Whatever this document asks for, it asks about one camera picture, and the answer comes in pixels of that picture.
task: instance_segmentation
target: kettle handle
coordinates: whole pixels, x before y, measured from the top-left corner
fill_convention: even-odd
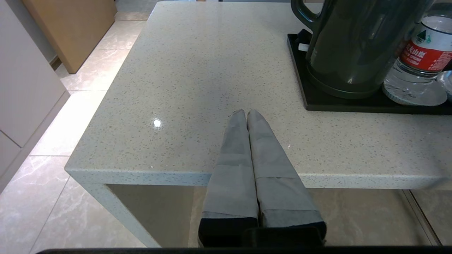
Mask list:
[[[314,26],[319,19],[320,13],[313,13],[308,7],[306,7],[303,0],[291,0],[290,5],[295,16],[301,20],[313,33]]]

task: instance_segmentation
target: wooden door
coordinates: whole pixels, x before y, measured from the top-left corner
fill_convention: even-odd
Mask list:
[[[23,0],[69,73],[76,73],[114,22],[114,0]]]

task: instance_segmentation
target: bottle label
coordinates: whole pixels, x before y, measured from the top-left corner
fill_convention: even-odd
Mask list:
[[[422,71],[437,72],[452,59],[452,34],[433,30],[420,23],[400,60]]]

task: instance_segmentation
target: wooden panel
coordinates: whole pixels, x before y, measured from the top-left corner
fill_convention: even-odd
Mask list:
[[[20,147],[0,132],[0,178],[19,152]]]
[[[113,0],[23,0],[69,73],[76,73],[114,22]]]
[[[0,24],[0,130],[23,147],[66,89],[3,0]]]

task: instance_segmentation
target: marble tile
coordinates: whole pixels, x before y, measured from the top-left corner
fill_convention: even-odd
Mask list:
[[[206,197],[207,188],[204,186],[195,186],[193,190],[193,208],[190,218],[190,233],[188,235],[188,247],[197,248],[198,246],[198,227],[201,221],[202,207]]]
[[[412,190],[443,245],[452,245],[452,191]]]
[[[105,93],[73,93],[30,155],[71,155]]]
[[[145,247],[69,178],[31,253],[50,248]]]
[[[158,0],[116,0],[118,11],[152,11]]]
[[[116,21],[139,21],[144,20],[146,21],[149,18],[149,15],[151,14],[150,11],[118,11],[115,16],[114,20]]]
[[[55,71],[68,91],[106,91],[113,82],[129,49],[94,49],[75,74],[60,65]]]
[[[401,190],[309,192],[327,224],[329,246],[430,244]]]
[[[116,21],[96,49],[131,49],[146,21]]]
[[[29,253],[69,178],[67,159],[29,156],[0,194],[0,253]]]

